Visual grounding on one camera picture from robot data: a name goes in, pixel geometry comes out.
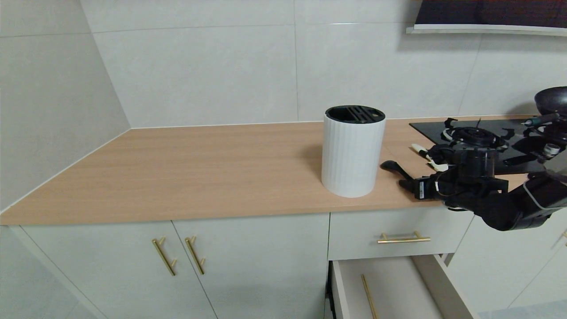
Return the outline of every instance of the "white cabinet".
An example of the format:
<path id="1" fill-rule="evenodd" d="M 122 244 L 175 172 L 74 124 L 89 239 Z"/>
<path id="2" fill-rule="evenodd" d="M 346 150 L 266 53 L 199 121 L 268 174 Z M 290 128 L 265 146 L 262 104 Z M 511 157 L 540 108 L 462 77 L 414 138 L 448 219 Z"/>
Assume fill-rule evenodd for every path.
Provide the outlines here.
<path id="1" fill-rule="evenodd" d="M 453 253 L 472 216 L 444 207 L 331 213 L 329 260 Z M 415 232 L 428 238 L 417 241 Z M 385 242 L 383 234 L 392 240 L 412 239 L 378 244 Z"/>
<path id="2" fill-rule="evenodd" d="M 216 318 L 170 221 L 23 228 L 109 319 Z"/>
<path id="3" fill-rule="evenodd" d="M 563 246 L 565 210 L 540 227 L 500 232 L 475 216 L 449 271 L 479 312 L 505 309 Z"/>
<path id="4" fill-rule="evenodd" d="M 174 224 L 219 319 L 323 318 L 328 213 Z"/>
<path id="5" fill-rule="evenodd" d="M 562 247 L 512 303 L 511 307 L 525 307 L 567 299 L 565 265 L 567 265 L 567 247 Z"/>

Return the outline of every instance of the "white tile wall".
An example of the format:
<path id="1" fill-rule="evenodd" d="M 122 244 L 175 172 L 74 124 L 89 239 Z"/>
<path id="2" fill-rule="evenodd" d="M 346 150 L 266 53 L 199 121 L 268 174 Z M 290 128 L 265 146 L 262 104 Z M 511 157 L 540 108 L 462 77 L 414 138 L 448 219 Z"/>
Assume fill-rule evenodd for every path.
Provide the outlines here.
<path id="1" fill-rule="evenodd" d="M 95 38 L 132 127 L 297 120 L 293 26 Z"/>
<path id="2" fill-rule="evenodd" d="M 459 114 L 534 114 L 534 95 L 567 85 L 567 37 L 483 35 Z"/>
<path id="3" fill-rule="evenodd" d="M 295 0 L 295 22 L 414 22 L 418 0 Z"/>
<path id="4" fill-rule="evenodd" d="M 0 37 L 89 33 L 79 0 L 2 0 Z"/>
<path id="5" fill-rule="evenodd" d="M 406 35 L 405 24 L 297 26 L 299 119 L 341 104 L 388 117 L 456 114 L 480 35 Z"/>
<path id="6" fill-rule="evenodd" d="M 567 38 L 406 35 L 420 4 L 82 0 L 134 127 L 320 120 L 355 103 L 389 117 L 525 114 L 536 92 L 567 85 Z"/>
<path id="7" fill-rule="evenodd" d="M 0 38 L 2 208 L 129 128 L 91 34 Z"/>
<path id="8" fill-rule="evenodd" d="M 293 24 L 293 0 L 81 0 L 92 32 Z"/>

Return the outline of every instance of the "wooden countertop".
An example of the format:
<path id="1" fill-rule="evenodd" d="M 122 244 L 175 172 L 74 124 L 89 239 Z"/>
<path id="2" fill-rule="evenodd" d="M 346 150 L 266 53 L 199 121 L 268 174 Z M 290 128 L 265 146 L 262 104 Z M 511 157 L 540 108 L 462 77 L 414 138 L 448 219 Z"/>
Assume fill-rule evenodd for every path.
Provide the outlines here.
<path id="1" fill-rule="evenodd" d="M 388 120 L 380 162 L 396 160 L 415 177 L 432 174 L 409 146 L 429 148 L 433 143 L 408 123 L 440 120 L 444 118 Z M 322 143 L 322 122 L 132 129 L 4 211 L 0 224 L 123 223 L 441 205 L 414 200 L 397 185 L 397 175 L 383 170 L 378 170 L 370 194 L 334 195 L 320 180 Z M 504 178 L 513 188 L 525 175 Z"/>

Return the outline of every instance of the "wok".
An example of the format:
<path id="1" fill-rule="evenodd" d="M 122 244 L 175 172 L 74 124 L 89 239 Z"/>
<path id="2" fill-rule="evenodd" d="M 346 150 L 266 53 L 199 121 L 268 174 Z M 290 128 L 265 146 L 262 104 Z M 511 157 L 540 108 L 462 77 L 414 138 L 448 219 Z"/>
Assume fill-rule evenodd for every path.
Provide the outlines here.
<path id="1" fill-rule="evenodd" d="M 538 92 L 535 104 L 542 115 L 559 114 L 567 116 L 567 86 L 551 87 Z"/>

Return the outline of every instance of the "black handle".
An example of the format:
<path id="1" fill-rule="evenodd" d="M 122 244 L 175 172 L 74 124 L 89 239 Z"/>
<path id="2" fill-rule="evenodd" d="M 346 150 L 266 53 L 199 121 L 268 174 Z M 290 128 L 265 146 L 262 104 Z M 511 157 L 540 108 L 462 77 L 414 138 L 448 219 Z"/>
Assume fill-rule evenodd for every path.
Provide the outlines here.
<path id="1" fill-rule="evenodd" d="M 413 177 L 409 176 L 409 174 L 401 168 L 400 164 L 396 161 L 386 161 L 380 164 L 380 168 L 383 170 L 391 171 L 402 175 L 406 180 L 413 181 Z"/>
<path id="2" fill-rule="evenodd" d="M 531 162 L 535 159 L 537 159 L 537 156 L 531 155 L 531 154 L 527 154 L 527 155 L 520 155 L 520 156 L 515 156 L 515 157 L 510 157 L 506 160 L 503 160 L 502 162 L 504 163 L 504 165 L 506 166 L 514 166 L 514 165 L 520 165 L 520 164 L 524 164 L 527 162 Z"/>

